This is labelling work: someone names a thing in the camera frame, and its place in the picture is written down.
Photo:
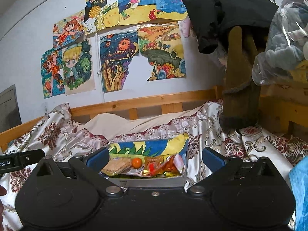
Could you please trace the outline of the person's left hand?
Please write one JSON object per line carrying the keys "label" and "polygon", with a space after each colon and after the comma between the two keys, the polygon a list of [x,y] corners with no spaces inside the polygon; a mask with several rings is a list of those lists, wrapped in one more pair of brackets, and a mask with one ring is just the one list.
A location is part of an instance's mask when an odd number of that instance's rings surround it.
{"label": "person's left hand", "polygon": [[[7,190],[3,187],[0,186],[0,196],[5,196],[7,194]],[[0,200],[0,231],[4,230],[3,227],[3,212],[4,212],[4,206],[3,206],[3,202]]]}

